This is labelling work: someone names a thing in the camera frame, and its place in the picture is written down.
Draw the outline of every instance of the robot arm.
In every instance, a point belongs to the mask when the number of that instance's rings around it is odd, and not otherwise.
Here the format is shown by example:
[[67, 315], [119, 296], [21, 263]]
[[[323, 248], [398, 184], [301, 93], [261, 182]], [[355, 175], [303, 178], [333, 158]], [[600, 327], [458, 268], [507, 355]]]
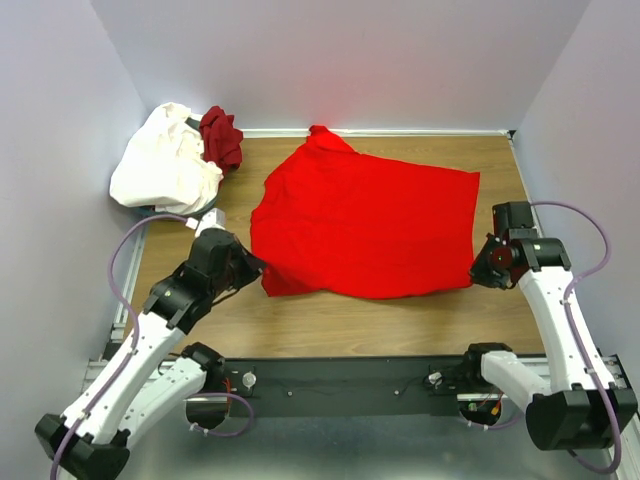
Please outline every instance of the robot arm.
[[[224, 359], [196, 343], [186, 347], [160, 379], [143, 388], [193, 326], [227, 298], [218, 299], [222, 293], [233, 295], [264, 269], [263, 262], [217, 225], [216, 213], [208, 214], [198, 225], [189, 258], [151, 289], [138, 317], [138, 342], [127, 367], [114, 381], [114, 372], [132, 350], [133, 332], [86, 392], [62, 415], [45, 415], [36, 426], [40, 443], [53, 458], [65, 435], [81, 420], [61, 460], [76, 478], [116, 478], [131, 447], [155, 422], [199, 392], [205, 382], [213, 386], [222, 382]], [[86, 412], [89, 402], [105, 388]]]
[[496, 205], [493, 218], [494, 234], [487, 235], [471, 268], [472, 281], [489, 288], [520, 287], [542, 337], [550, 381], [525, 367], [504, 344], [471, 345], [457, 371], [439, 381], [498, 387], [525, 412], [529, 435], [541, 450], [611, 446], [610, 422], [593, 374], [604, 385], [621, 430], [638, 404], [633, 390], [616, 387], [572, 292], [568, 302], [575, 330], [592, 365], [585, 363], [565, 312], [564, 293], [573, 275], [562, 242], [538, 237], [527, 202]]

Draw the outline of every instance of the red cloth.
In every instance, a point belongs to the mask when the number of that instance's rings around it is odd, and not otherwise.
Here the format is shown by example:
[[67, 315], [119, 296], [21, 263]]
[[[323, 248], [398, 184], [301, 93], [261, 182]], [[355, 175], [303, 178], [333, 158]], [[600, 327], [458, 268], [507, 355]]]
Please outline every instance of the red cloth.
[[215, 162], [224, 175], [242, 163], [240, 142], [243, 135], [233, 128], [233, 115], [227, 115], [220, 107], [211, 107], [202, 117], [200, 134], [204, 140], [204, 161]]
[[251, 216], [267, 294], [375, 299], [471, 284], [479, 173], [360, 154], [325, 127], [310, 131]]

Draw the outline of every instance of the wooden table surface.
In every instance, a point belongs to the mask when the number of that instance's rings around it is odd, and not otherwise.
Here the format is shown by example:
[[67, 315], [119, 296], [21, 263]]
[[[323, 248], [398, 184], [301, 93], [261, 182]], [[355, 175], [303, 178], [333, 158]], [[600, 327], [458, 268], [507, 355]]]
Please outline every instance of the wooden table surface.
[[[227, 229], [250, 247], [252, 210], [264, 180], [302, 138], [246, 139], [244, 161], [221, 189], [217, 206]], [[476, 252], [492, 230], [491, 206], [523, 200], [524, 190], [505, 137], [349, 138], [356, 150], [387, 158], [481, 172], [474, 227]], [[147, 236], [133, 306], [189, 253], [193, 231], [156, 222]], [[227, 357], [461, 354], [469, 343], [504, 342], [520, 353], [543, 351], [535, 321], [518, 290], [479, 286], [424, 297], [372, 301], [317, 292], [269, 298], [259, 281], [217, 306], [182, 346], [203, 342]]]

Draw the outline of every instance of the white cloth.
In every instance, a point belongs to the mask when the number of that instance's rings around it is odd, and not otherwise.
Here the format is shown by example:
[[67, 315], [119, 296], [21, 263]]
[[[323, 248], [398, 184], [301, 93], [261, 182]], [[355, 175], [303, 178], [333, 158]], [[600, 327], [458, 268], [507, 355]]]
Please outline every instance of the white cloth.
[[157, 107], [138, 130], [111, 176], [109, 193], [127, 207], [189, 214], [218, 194], [222, 170], [202, 160], [200, 132], [185, 120], [201, 118], [177, 103]]

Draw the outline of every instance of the white wall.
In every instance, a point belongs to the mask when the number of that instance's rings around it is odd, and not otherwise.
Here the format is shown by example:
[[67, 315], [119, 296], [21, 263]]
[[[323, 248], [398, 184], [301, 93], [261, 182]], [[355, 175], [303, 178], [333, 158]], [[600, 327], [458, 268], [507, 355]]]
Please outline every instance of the white wall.
[[[618, 352], [640, 388], [640, 3], [594, 0], [515, 136], [534, 199], [592, 212], [613, 241], [613, 258], [578, 296], [596, 343]], [[542, 207], [546, 235], [562, 238], [576, 270], [602, 255], [585, 222]]]
[[108, 178], [146, 109], [88, 0], [4, 2], [0, 65], [0, 477], [41, 479], [33, 428], [115, 313], [107, 258], [132, 221]]
[[92, 0], [151, 108], [241, 128], [511, 129], [588, 0]]

